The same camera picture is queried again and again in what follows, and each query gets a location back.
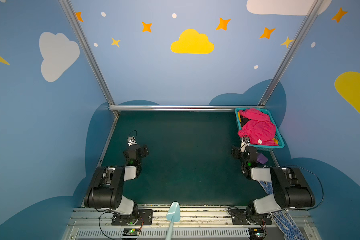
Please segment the magenta pink t-shirt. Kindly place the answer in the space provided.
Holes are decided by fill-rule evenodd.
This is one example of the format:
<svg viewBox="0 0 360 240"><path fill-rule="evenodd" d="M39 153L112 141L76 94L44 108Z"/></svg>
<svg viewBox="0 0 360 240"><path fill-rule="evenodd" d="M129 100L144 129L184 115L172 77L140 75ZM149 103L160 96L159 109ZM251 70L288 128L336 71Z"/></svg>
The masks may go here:
<svg viewBox="0 0 360 240"><path fill-rule="evenodd" d="M251 145L276 146L273 141L276 136L276 126L272 123L269 115L257 109L239 110L238 115L240 118L250 119L238 131L240 138L247 135Z"/></svg>

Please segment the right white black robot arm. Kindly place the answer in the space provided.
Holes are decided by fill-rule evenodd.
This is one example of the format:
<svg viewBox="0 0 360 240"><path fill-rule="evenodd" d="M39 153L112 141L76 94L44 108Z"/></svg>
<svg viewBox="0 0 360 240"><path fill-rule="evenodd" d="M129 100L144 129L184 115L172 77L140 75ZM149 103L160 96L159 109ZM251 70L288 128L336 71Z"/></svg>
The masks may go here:
<svg viewBox="0 0 360 240"><path fill-rule="evenodd" d="M248 180L257 181L270 187L271 192L263 198L249 202L245 210L234 209L231 215L237 221L242 218L252 225L268 223L272 213L287 209L306 210L316 204L316 198L299 168L258 167L257 149L242 145L232 147L231 155L240 160L241 171Z"/></svg>

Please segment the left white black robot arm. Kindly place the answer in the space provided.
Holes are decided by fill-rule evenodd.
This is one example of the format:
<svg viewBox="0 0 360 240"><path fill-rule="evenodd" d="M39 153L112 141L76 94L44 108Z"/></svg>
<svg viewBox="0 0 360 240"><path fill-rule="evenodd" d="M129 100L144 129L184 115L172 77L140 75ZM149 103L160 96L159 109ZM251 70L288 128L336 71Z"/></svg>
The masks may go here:
<svg viewBox="0 0 360 240"><path fill-rule="evenodd" d="M108 212L115 225L135 225L139 221L137 204L123 195L124 182L137 179L142 172L142 159L149 155L146 145L132 144L123 152L126 164L121 167L98 167L85 195L86 208Z"/></svg>

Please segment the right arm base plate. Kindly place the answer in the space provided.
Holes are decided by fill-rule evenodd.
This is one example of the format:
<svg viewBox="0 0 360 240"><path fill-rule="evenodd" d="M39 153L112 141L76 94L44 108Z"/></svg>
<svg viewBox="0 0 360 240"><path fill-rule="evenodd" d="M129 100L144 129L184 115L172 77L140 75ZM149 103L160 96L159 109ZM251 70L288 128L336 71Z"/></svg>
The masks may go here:
<svg viewBox="0 0 360 240"><path fill-rule="evenodd" d="M231 216L234 225L271 225L271 217L267 214L258 214L256 212L249 212L245 209L238 209L231 206L228 208L228 213Z"/></svg>

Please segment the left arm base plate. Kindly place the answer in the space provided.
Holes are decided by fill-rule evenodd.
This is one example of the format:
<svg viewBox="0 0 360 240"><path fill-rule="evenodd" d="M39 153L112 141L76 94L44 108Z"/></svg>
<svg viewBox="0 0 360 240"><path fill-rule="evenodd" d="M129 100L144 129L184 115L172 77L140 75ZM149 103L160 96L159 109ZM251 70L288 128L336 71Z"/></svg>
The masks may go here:
<svg viewBox="0 0 360 240"><path fill-rule="evenodd" d="M135 209L130 215L114 214L112 226L151 226L153 220L153 210Z"/></svg>

